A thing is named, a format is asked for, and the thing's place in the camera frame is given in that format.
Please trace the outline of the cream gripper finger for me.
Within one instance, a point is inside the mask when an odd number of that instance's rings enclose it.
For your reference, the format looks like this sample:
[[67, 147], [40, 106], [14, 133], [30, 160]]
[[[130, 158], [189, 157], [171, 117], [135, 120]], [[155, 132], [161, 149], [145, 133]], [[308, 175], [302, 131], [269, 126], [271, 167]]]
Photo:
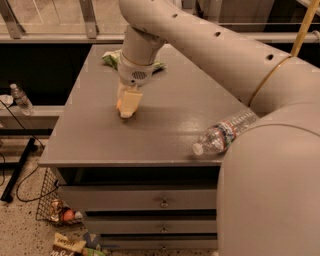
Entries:
[[121, 100], [124, 96], [125, 91], [128, 89], [128, 86], [123, 84], [121, 81], [118, 82], [118, 89], [117, 89], [117, 99]]
[[122, 118], [130, 118], [138, 109], [142, 92], [137, 89], [126, 90], [121, 97], [119, 112]]

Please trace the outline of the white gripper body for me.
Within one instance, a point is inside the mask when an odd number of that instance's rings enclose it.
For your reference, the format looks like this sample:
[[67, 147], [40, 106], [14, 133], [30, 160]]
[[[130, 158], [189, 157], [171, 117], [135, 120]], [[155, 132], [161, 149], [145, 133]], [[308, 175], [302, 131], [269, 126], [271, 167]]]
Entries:
[[152, 75], [153, 65], [137, 65], [120, 54], [117, 70], [119, 79], [126, 86], [142, 86]]

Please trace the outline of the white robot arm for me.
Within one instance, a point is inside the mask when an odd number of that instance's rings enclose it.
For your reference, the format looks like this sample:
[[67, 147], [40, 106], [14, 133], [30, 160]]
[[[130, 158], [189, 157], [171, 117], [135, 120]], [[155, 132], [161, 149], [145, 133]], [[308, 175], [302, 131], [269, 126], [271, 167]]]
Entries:
[[320, 70], [169, 0], [119, 7], [133, 28], [167, 41], [260, 117], [223, 157], [219, 256], [320, 256]]

